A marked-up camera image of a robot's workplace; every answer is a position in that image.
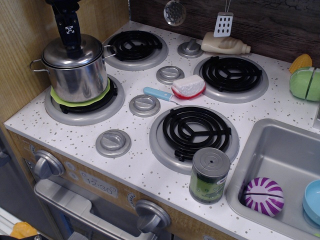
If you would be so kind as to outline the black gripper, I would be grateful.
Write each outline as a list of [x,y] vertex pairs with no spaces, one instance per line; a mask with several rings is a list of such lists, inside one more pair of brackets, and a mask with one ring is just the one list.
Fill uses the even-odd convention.
[[56,25],[67,55],[78,58],[81,50],[81,30],[77,16],[80,0],[45,0],[52,6]]

